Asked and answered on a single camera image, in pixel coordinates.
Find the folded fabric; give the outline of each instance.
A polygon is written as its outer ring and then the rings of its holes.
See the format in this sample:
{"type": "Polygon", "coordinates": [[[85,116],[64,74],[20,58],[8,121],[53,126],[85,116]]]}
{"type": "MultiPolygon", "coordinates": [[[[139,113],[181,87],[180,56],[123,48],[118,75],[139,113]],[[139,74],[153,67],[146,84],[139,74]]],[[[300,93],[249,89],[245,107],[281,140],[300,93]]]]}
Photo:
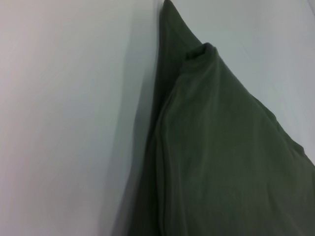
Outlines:
{"type": "Polygon", "coordinates": [[[315,167],[166,0],[132,236],[310,236],[315,167]]]}

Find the green cloth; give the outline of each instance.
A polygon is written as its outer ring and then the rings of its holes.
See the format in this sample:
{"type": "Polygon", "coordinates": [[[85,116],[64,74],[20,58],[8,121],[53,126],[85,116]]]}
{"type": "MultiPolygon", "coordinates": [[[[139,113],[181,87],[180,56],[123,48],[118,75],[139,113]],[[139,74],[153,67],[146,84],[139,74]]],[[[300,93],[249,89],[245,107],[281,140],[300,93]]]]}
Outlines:
{"type": "Polygon", "coordinates": [[[174,5],[131,236],[315,235],[315,167],[174,5]]]}

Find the white wall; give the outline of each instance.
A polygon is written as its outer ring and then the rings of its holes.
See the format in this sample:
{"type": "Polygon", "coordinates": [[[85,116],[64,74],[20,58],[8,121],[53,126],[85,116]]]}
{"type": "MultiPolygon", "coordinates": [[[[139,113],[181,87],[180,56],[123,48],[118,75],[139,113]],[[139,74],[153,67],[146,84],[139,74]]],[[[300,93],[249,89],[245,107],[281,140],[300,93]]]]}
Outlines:
{"type": "MultiPolygon", "coordinates": [[[[123,231],[149,122],[160,2],[0,0],[0,235],[123,231]]],[[[174,3],[315,161],[307,0],[174,3]]]]}

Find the dark green fabric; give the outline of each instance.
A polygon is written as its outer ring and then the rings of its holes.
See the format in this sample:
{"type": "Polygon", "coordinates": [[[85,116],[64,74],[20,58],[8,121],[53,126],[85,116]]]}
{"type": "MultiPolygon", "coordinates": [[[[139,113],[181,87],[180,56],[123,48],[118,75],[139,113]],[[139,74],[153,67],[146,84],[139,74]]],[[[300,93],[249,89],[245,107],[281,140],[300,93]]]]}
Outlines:
{"type": "Polygon", "coordinates": [[[303,148],[169,0],[160,26],[153,132],[130,235],[315,235],[315,167],[303,148]]]}

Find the white surface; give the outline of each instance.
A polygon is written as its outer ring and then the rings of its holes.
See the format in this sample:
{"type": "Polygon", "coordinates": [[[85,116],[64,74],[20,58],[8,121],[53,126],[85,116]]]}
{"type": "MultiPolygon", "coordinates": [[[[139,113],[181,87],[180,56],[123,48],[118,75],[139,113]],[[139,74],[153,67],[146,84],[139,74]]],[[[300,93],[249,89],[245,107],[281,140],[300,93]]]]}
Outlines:
{"type": "MultiPolygon", "coordinates": [[[[0,235],[121,233],[149,121],[159,2],[0,0],[0,235]]],[[[314,162],[314,2],[174,3],[314,162]]]]}

